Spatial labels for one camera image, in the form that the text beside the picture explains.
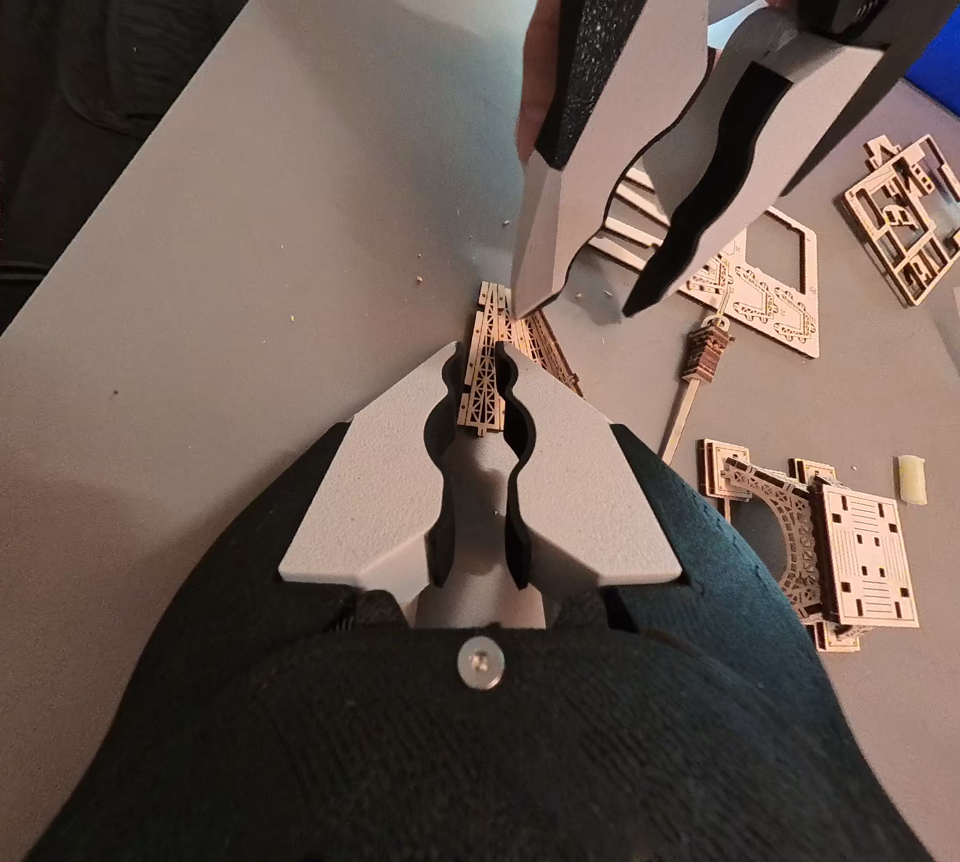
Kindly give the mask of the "grey desk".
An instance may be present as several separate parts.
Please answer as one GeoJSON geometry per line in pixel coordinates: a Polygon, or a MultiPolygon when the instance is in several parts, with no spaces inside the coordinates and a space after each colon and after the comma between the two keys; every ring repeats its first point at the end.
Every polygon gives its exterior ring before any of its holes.
{"type": "MultiPolygon", "coordinates": [[[[2,336],[2,860],[76,787],[153,629],[234,518],[466,334],[510,274],[536,0],[250,0],[2,336]]],[[[778,204],[818,235],[821,355],[739,331],[675,458],[714,437],[901,508],[918,629],[823,662],[937,860],[958,860],[956,272],[905,308],[835,199],[863,143],[958,121],[896,86],[778,204]]]]}

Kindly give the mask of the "wooden tower spire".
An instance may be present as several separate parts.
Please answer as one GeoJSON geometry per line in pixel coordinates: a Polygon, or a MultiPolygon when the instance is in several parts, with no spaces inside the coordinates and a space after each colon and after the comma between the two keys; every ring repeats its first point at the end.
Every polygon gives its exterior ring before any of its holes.
{"type": "Polygon", "coordinates": [[[659,447],[659,458],[671,466],[696,396],[714,381],[724,352],[733,340],[726,315],[714,314],[690,331],[679,370],[678,391],[659,447]]]}

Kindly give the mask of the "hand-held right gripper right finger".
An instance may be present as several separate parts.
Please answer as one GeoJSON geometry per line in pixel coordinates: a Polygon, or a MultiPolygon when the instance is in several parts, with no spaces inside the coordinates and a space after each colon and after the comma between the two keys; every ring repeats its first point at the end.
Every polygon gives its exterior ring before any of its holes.
{"type": "Polygon", "coordinates": [[[682,567],[618,435],[631,435],[514,345],[495,347],[503,440],[513,456],[504,509],[515,594],[497,623],[557,623],[592,600],[626,623],[623,588],[673,583],[682,567]]]}

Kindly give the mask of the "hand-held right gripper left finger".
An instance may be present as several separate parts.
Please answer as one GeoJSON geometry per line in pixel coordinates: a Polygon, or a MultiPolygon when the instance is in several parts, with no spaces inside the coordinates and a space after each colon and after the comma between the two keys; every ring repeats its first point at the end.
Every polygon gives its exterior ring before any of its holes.
{"type": "Polygon", "coordinates": [[[444,466],[460,398],[450,342],[356,413],[279,563],[285,582],[388,592],[406,621],[450,575],[453,491],[444,466]]]}

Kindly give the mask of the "narrow wooden lattice panel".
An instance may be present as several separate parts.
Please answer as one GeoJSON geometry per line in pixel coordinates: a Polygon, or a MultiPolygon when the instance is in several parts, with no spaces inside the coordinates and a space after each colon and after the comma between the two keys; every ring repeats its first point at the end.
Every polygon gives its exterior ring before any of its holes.
{"type": "Polygon", "coordinates": [[[483,281],[464,371],[457,424],[483,437],[502,430],[504,402],[498,391],[496,346],[509,339],[510,290],[483,281]]]}

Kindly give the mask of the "person's left hand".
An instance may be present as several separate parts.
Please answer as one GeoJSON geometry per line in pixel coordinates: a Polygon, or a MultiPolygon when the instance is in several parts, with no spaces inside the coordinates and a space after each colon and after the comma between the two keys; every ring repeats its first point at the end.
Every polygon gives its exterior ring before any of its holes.
{"type": "Polygon", "coordinates": [[[523,45],[522,87],[515,147],[527,165],[553,101],[562,0],[536,0],[523,45]]]}

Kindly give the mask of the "emptied wooden parts frame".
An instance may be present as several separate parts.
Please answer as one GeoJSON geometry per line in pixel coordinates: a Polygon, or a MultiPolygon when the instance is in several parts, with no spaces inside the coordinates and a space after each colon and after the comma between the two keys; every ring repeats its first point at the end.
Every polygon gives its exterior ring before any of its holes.
{"type": "Polygon", "coordinates": [[[958,176],[930,134],[863,145],[867,174],[838,197],[857,237],[907,306],[919,306],[958,262],[958,176]]]}

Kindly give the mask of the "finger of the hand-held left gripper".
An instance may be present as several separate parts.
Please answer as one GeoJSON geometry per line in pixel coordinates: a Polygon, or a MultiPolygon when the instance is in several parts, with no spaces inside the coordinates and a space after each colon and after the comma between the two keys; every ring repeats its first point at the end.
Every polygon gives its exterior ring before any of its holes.
{"type": "Polygon", "coordinates": [[[709,0],[646,0],[562,169],[534,152],[511,267],[512,313],[549,303],[606,219],[624,170],[681,117],[709,72],[709,0]]]}
{"type": "Polygon", "coordinates": [[[635,316],[676,292],[782,194],[885,51],[796,36],[750,61],[725,100],[720,72],[643,156],[668,232],[623,304],[635,316]]]}

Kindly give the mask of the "wooden tower base model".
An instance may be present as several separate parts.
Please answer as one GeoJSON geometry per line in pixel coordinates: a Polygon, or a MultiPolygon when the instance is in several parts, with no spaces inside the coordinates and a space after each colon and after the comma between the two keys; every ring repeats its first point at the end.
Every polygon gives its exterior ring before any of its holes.
{"type": "Polygon", "coordinates": [[[850,488],[826,463],[793,457],[780,472],[715,439],[698,453],[702,494],[726,519],[754,500],[773,514],[785,550],[778,585],[820,654],[857,653],[874,630],[920,627],[894,498],[850,488]]]}

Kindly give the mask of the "wooden lattice tower section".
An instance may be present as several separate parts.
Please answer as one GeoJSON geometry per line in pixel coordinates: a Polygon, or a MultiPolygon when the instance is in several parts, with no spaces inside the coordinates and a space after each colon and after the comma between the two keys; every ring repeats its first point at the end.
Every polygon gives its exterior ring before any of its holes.
{"type": "Polygon", "coordinates": [[[543,310],[515,319],[506,307],[500,341],[513,345],[577,396],[583,397],[579,377],[573,372],[543,310]]]}

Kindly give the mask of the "blue box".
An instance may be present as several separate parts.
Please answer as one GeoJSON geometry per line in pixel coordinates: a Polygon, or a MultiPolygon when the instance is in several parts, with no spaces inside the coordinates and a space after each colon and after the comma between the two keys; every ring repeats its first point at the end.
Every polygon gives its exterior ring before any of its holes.
{"type": "Polygon", "coordinates": [[[905,78],[945,109],[959,115],[959,7],[910,66],[905,78]]]}

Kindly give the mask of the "small cream wax block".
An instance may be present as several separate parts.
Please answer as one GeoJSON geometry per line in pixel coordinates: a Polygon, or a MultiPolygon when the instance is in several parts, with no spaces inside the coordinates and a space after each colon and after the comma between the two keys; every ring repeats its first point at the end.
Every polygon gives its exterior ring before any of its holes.
{"type": "Polygon", "coordinates": [[[901,500],[909,505],[929,504],[927,469],[924,458],[914,454],[896,457],[896,483],[901,500]]]}

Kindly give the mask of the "wooden punch-out parts sheet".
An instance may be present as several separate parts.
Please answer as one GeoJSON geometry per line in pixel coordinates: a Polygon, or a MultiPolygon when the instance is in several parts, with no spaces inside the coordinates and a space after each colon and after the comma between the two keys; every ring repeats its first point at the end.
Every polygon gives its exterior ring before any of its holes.
{"type": "MultiPolygon", "coordinates": [[[[648,174],[639,166],[630,167],[611,205],[630,208],[644,222],[663,230],[669,221],[656,196],[648,174]]],[[[588,246],[629,272],[640,274],[647,259],[632,249],[652,251],[662,238],[623,222],[612,214],[589,241],[588,246]]],[[[716,256],[678,289],[678,293],[750,328],[799,354],[820,356],[819,282],[817,236],[776,207],[768,208],[756,221],[769,220],[795,236],[798,243],[798,286],[789,285],[751,264],[747,258],[748,231],[741,232],[716,256]]]]}

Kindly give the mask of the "black pants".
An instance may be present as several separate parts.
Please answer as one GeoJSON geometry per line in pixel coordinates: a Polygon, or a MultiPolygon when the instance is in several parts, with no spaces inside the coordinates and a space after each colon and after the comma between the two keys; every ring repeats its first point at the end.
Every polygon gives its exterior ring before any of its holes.
{"type": "Polygon", "coordinates": [[[1,0],[1,329],[248,0],[1,0]]]}

